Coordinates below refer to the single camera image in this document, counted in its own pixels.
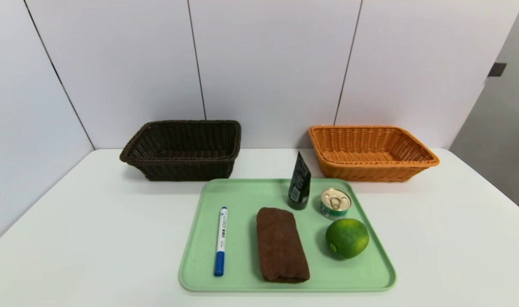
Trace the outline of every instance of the marker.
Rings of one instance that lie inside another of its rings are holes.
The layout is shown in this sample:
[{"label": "marker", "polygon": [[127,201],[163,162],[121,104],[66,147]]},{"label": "marker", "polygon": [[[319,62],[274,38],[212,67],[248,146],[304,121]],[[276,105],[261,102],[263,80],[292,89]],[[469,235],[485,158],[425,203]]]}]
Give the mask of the marker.
[{"label": "marker", "polygon": [[222,207],[220,210],[220,222],[218,224],[218,242],[216,245],[216,266],[214,267],[214,276],[222,276],[224,274],[226,227],[227,207]]}]

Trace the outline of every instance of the basket rim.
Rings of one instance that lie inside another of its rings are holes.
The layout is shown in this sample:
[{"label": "basket rim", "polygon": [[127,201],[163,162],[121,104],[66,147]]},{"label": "basket rim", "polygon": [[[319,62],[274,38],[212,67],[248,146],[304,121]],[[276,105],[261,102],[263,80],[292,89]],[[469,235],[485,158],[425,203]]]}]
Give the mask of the basket rim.
[{"label": "basket rim", "polygon": [[[314,137],[314,130],[327,130],[327,129],[394,129],[399,130],[403,134],[406,134],[411,140],[416,142],[419,146],[421,146],[429,155],[433,157],[433,159],[426,161],[335,161],[332,159],[326,158],[324,153],[320,150],[320,146],[318,145],[318,140]],[[402,129],[397,126],[390,125],[349,125],[349,126],[335,126],[335,125],[318,125],[312,126],[309,128],[309,137],[311,138],[312,145],[314,146],[314,151],[316,151],[316,156],[319,160],[322,160],[323,163],[329,163],[333,166],[359,166],[365,168],[398,168],[398,167],[418,167],[418,168],[429,168],[436,165],[439,165],[439,158],[421,141],[419,141],[413,134],[408,132],[405,129]]]},{"label": "basket rim", "polygon": [[[235,143],[232,148],[231,153],[228,155],[217,157],[217,158],[134,158],[129,157],[129,153],[134,149],[135,145],[137,144],[138,140],[142,137],[142,135],[145,133],[146,130],[152,125],[155,124],[193,124],[193,125],[204,125],[204,124],[232,124],[236,126],[236,135],[235,135]],[[147,122],[144,124],[137,133],[129,140],[127,145],[123,148],[121,151],[121,154],[119,155],[119,159],[122,162],[133,164],[133,165],[140,165],[140,164],[154,164],[154,163],[173,163],[173,162],[192,162],[192,163],[201,163],[201,162],[232,162],[235,161],[236,157],[239,155],[240,151],[240,134],[241,134],[241,127],[240,123],[235,120],[164,120],[164,121],[152,121]]]}]

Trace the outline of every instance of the pull tab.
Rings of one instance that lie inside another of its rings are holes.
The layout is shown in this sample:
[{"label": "pull tab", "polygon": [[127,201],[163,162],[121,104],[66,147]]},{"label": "pull tab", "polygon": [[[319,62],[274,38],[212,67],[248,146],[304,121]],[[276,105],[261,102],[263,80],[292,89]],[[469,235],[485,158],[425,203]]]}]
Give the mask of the pull tab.
[{"label": "pull tab", "polygon": [[329,203],[332,205],[332,208],[339,209],[341,206],[341,198],[337,196],[332,196],[329,198]]}]

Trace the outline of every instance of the lime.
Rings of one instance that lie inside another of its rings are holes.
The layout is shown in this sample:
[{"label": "lime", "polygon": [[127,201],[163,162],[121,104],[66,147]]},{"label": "lime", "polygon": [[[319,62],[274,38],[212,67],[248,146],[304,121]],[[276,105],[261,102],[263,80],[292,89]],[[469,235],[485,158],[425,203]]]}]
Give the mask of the lime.
[{"label": "lime", "polygon": [[367,243],[369,234],[365,225],[353,218],[343,218],[333,222],[326,230],[328,249],[342,259],[350,259],[361,253]]}]

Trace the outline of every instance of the light green plastic tray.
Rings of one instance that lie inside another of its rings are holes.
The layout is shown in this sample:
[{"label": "light green plastic tray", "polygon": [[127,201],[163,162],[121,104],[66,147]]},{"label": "light green plastic tray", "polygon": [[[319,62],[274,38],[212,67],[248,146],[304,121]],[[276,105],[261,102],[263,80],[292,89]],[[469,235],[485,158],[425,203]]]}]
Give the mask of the light green plastic tray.
[{"label": "light green plastic tray", "polygon": [[[207,183],[180,264],[182,286],[204,292],[363,292],[394,286],[396,272],[347,182],[312,179],[309,203],[301,211],[286,204],[288,187],[287,179],[216,179]],[[362,221],[370,233],[367,248],[350,260],[334,259],[324,241],[326,229],[332,223],[320,214],[320,193],[327,188],[342,190],[351,197],[347,217]],[[218,216],[223,206],[228,210],[225,272],[224,276],[215,277]],[[294,214],[310,280],[276,284],[263,279],[256,238],[256,214],[262,207],[281,208]]]}]

